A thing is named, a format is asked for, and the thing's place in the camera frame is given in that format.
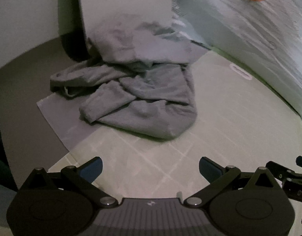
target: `crumpled cloth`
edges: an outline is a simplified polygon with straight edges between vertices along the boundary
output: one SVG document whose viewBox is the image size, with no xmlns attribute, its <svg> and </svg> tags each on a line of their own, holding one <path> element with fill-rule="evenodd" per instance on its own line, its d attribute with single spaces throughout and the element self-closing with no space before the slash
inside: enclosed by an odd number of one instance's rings
<svg viewBox="0 0 302 236">
<path fill-rule="evenodd" d="M 68 98 L 96 89 L 79 109 L 89 123 L 163 139 L 179 136 L 194 123 L 188 39 L 172 28 L 123 14 L 98 25 L 89 42 L 101 59 L 73 65 L 50 81 Z"/>
</svg>

